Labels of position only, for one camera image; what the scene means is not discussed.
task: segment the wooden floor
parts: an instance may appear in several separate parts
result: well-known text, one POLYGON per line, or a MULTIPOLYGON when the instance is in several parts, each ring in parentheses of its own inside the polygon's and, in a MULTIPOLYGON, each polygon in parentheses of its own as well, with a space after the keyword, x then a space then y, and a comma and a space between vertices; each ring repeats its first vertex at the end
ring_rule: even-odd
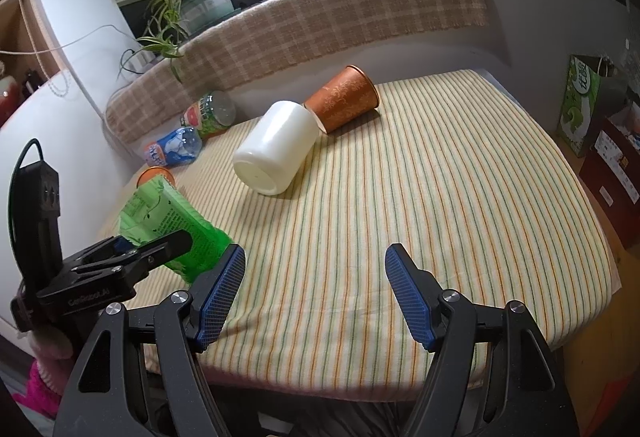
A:
MULTIPOLYGON (((556 140, 575 172, 583 159, 556 140)), ((564 345, 564 377, 574 402, 581 432, 596 411, 604 386, 631 375, 640 366, 640 260, 622 248, 607 216, 593 194, 585 188, 604 228, 613 252, 622 289, 609 307, 564 345)))

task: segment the green plastic bag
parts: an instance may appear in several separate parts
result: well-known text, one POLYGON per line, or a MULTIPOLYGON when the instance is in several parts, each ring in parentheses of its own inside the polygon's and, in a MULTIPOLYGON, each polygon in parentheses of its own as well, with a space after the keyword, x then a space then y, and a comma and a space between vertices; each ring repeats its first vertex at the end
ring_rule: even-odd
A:
POLYGON ((187 283, 212 269, 233 241, 213 227, 161 175, 142 184, 120 212, 120 234, 142 245, 177 229, 191 234, 190 252, 165 265, 187 283))

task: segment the white plastic container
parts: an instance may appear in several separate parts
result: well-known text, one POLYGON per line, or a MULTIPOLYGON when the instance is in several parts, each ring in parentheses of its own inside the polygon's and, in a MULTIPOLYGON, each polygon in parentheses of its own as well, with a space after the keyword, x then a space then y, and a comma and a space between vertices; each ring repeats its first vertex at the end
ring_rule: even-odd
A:
POLYGON ((292 101, 271 105, 234 152, 238 178, 262 195, 286 190, 320 130, 311 112, 292 101))

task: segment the potted plant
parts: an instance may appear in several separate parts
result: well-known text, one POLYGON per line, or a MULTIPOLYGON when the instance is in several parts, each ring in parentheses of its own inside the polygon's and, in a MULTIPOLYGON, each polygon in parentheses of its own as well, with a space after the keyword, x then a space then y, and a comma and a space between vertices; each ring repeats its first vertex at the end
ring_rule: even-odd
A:
POLYGON ((173 60, 180 58, 180 45, 185 39, 199 33, 234 12, 231 0, 152 0, 151 18, 145 33, 137 38, 141 49, 122 62, 122 67, 140 51, 156 52, 168 58, 174 77, 180 75, 173 60))

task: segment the striped tablecloth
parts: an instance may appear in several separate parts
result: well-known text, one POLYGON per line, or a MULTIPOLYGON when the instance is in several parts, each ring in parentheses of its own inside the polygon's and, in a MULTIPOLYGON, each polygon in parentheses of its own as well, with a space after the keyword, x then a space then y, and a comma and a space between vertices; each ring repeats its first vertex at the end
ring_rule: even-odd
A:
MULTIPOLYGON (((386 280, 394 242, 476 303, 523 300, 552 347, 609 302, 600 225, 526 112, 470 70, 378 91, 379 112, 319 138, 277 197, 252 192, 232 169, 256 120, 210 139, 174 171, 178 189, 248 258, 221 338, 201 357, 210 381, 344 399, 415 396, 429 358, 386 280)), ((116 225, 114 213, 102 235, 116 225)), ((153 271, 129 308, 183 286, 172 271, 153 271)), ((477 350, 473 377, 484 363, 477 350)), ((157 372, 153 347, 146 357, 157 372)))

